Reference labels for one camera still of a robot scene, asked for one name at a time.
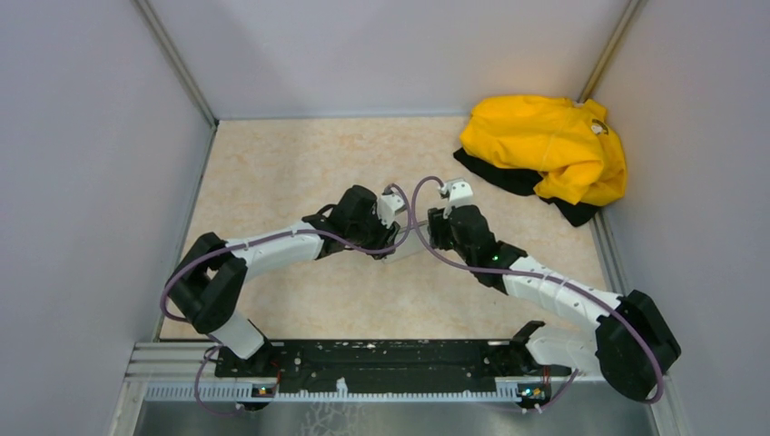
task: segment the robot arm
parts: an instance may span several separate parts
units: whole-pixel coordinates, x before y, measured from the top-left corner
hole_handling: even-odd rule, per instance
[[[377,196],[354,185],[339,203],[327,205],[278,232],[243,241],[225,241],[215,233],[204,234],[176,272],[207,253],[237,245],[244,248],[199,264],[173,285],[169,297],[198,333],[213,337],[241,359],[250,359],[259,350],[266,351],[261,353],[266,355],[270,343],[235,309],[243,284],[270,270],[341,252],[345,246],[333,236],[374,251],[391,247],[399,231],[396,216],[404,210],[405,203],[395,193]],[[258,245],[250,247],[244,243],[249,241]],[[387,253],[372,257],[379,259]]]
[[[428,211],[432,248],[453,250],[470,267],[515,272],[473,274],[485,286],[530,300],[580,329],[566,331],[543,322],[529,323],[514,337],[529,363],[601,373],[620,393],[643,401],[656,385],[650,359],[625,326],[592,299],[574,290],[583,290],[620,313],[641,334],[662,372],[666,372],[681,350],[652,300],[640,291],[624,297],[568,280],[524,250],[496,240],[487,220],[473,205],[473,192],[464,180],[445,183],[439,193],[448,199],[448,204],[443,209]]]

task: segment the black garment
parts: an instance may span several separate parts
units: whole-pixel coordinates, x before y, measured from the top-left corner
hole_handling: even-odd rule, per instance
[[[483,159],[467,154],[463,148],[455,152],[454,156],[458,162],[478,177],[516,195],[524,197],[532,195],[535,193],[535,185],[543,180],[543,177],[535,170],[506,170],[498,168]],[[570,204],[556,197],[540,198],[540,200],[548,204],[555,204],[561,214],[574,227],[579,227],[591,221],[591,218],[600,209],[600,206],[588,203]]]

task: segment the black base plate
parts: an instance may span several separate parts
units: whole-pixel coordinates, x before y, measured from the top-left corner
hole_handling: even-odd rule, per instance
[[[336,391],[345,378],[352,393],[495,391],[495,377],[541,376],[542,368],[524,370],[508,341],[271,341],[268,362],[255,369],[223,348],[217,377],[275,377],[281,391]],[[551,367],[551,375],[570,369]]]

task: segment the white wall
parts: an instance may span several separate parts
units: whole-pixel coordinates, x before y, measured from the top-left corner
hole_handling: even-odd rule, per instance
[[[0,433],[104,434],[208,127],[128,0],[0,3]]]
[[[768,72],[766,0],[654,1],[597,92],[630,176],[609,218],[695,435],[770,434]]]
[[[221,119],[578,97],[626,0],[153,0]]]

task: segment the yellow garment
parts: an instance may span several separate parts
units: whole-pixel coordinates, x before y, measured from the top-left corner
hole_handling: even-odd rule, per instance
[[[473,108],[459,139],[471,156],[498,168],[539,171],[535,193],[604,206],[626,193],[626,159],[607,109],[588,100],[512,95]]]

